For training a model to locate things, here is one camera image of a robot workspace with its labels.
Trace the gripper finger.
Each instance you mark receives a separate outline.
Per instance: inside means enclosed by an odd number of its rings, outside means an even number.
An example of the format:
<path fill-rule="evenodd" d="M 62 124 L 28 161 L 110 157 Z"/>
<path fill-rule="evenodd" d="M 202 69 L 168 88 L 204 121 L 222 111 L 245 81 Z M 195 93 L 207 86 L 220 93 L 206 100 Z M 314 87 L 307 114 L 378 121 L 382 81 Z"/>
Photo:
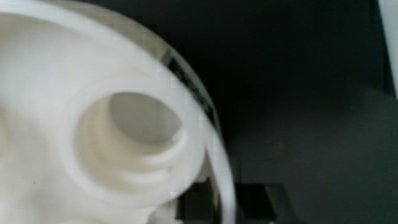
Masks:
<path fill-rule="evenodd" d="M 236 199 L 241 224 L 296 224 L 296 215 L 280 184 L 238 184 Z"/>

